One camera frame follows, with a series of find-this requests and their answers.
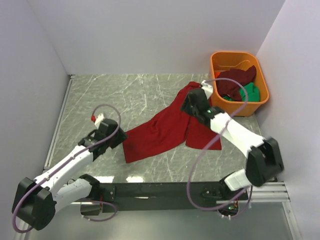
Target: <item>red cloth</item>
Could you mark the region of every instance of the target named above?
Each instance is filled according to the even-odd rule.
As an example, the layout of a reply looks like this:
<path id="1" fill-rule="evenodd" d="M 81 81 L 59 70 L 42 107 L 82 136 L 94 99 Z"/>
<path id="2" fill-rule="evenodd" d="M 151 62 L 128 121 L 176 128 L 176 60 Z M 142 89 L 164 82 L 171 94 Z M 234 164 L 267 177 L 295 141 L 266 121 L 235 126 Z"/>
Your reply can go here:
<path id="1" fill-rule="evenodd" d="M 228 71 L 223 71 L 220 73 L 219 78 L 228 78 L 236 80 L 241 85 L 247 85 L 251 83 L 257 74 L 257 69 L 255 66 L 251 66 L 247 71 L 231 68 Z M 239 86 L 232 81 L 216 81 L 216 88 L 221 97 L 229 96 L 234 101 L 242 102 L 242 97 L 239 93 Z"/>
<path id="2" fill-rule="evenodd" d="M 126 163 L 152 157 L 166 152 L 186 141 L 190 148 L 202 149 L 216 133 L 200 124 L 180 110 L 187 93 L 201 85 L 191 81 L 181 89 L 174 101 L 158 112 L 151 120 L 127 131 L 128 138 L 123 142 Z M 217 141 L 211 150 L 221 150 Z"/>

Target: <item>clothes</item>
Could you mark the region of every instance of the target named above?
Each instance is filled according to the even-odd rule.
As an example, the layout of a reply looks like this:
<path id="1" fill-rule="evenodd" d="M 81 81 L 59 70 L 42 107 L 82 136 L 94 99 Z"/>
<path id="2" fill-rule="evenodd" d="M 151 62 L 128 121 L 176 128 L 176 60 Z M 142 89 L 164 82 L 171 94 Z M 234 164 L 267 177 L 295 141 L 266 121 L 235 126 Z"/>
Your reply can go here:
<path id="1" fill-rule="evenodd" d="M 241 85 L 245 86 L 251 83 L 256 77 L 257 69 L 255 66 L 251 66 L 247 71 L 231 68 L 228 71 L 223 71 L 220 73 L 219 78 L 228 78 L 236 80 Z M 239 93 L 239 86 L 231 81 L 216 81 L 216 87 L 219 95 L 221 97 L 229 96 L 234 101 L 241 102 L 242 98 Z"/>
<path id="2" fill-rule="evenodd" d="M 181 89 L 174 101 L 151 120 L 127 131 L 123 142 L 126 163 L 152 157 L 166 152 L 186 141 L 190 148 L 202 149 L 217 134 L 201 125 L 195 117 L 180 110 L 187 93 L 201 85 L 194 81 Z M 211 150 L 221 150 L 217 141 Z"/>
<path id="3" fill-rule="evenodd" d="M 249 84 L 243 87 L 248 93 L 248 102 L 260 102 L 259 88 L 257 88 L 253 82 L 250 82 Z M 245 92 L 242 90 L 242 88 L 239 89 L 239 93 L 241 95 L 242 101 L 244 102 L 246 100 L 246 95 L 245 95 Z M 225 100 L 233 102 L 233 99 L 229 96 L 224 96 L 223 98 Z"/>

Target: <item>orange laundry basket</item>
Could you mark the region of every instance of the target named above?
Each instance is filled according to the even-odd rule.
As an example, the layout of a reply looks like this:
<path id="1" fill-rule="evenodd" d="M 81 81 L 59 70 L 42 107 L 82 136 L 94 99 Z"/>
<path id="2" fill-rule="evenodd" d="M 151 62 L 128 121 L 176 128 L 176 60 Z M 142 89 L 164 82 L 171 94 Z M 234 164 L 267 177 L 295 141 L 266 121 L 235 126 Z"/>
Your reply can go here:
<path id="1" fill-rule="evenodd" d="M 223 72 L 229 69 L 247 70 L 252 65 L 254 65 L 256 68 L 256 76 L 253 83 L 260 91 L 260 101 L 248 102 L 244 109 L 242 109 L 236 116 L 251 116 L 259 106 L 268 101 L 269 91 L 266 85 L 266 81 L 262 74 L 258 60 L 253 55 L 247 52 L 218 51 L 212 54 L 210 61 L 211 66 L 209 79 L 215 78 L 215 72 Z M 244 104 L 243 101 L 225 100 L 218 94 L 217 84 L 215 81 L 212 82 L 212 85 L 214 88 L 213 94 L 211 96 L 213 106 L 218 106 L 228 114 L 231 114 L 242 104 Z"/>

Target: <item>marble tabletop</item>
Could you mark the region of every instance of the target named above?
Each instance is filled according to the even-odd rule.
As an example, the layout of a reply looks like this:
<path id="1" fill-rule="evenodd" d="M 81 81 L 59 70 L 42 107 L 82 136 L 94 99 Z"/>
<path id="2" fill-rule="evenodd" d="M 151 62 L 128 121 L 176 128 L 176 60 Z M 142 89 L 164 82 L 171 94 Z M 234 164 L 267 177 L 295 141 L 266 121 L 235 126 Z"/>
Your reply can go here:
<path id="1" fill-rule="evenodd" d="M 178 91 L 190 81 L 200 83 L 206 74 L 103 74 L 75 75 L 65 103 L 56 134 L 52 167 L 75 147 L 78 141 L 94 129 L 91 112 L 99 104 L 112 104 L 121 113 L 124 131 L 150 120 L 156 113 L 170 105 Z M 108 117 L 118 121 L 112 109 L 101 109 Z M 261 134 L 254 115 L 235 117 L 241 125 Z M 219 181 L 225 175 L 245 167 L 242 153 L 226 139 L 221 139 L 222 150 L 209 150 L 201 159 L 193 175 L 193 181 Z M 103 182 L 183 182 L 199 149 L 185 143 L 159 155 L 127 164 L 122 144 L 106 153 L 76 174 L 89 174 Z"/>

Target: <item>green cloth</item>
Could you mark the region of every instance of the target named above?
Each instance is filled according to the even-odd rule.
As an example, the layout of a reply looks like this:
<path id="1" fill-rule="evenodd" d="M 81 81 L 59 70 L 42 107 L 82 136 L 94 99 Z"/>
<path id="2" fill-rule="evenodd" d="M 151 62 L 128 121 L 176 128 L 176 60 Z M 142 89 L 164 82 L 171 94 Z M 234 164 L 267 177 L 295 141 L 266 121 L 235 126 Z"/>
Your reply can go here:
<path id="1" fill-rule="evenodd" d="M 260 102 L 260 92 L 259 88 L 257 88 L 253 82 L 250 82 L 249 84 L 243 86 L 246 92 L 248 93 L 248 102 Z M 245 92 L 242 88 L 239 89 L 239 93 L 241 95 L 242 101 L 244 102 L 246 100 Z M 229 96 L 223 97 L 225 100 L 233 102 L 234 100 Z"/>

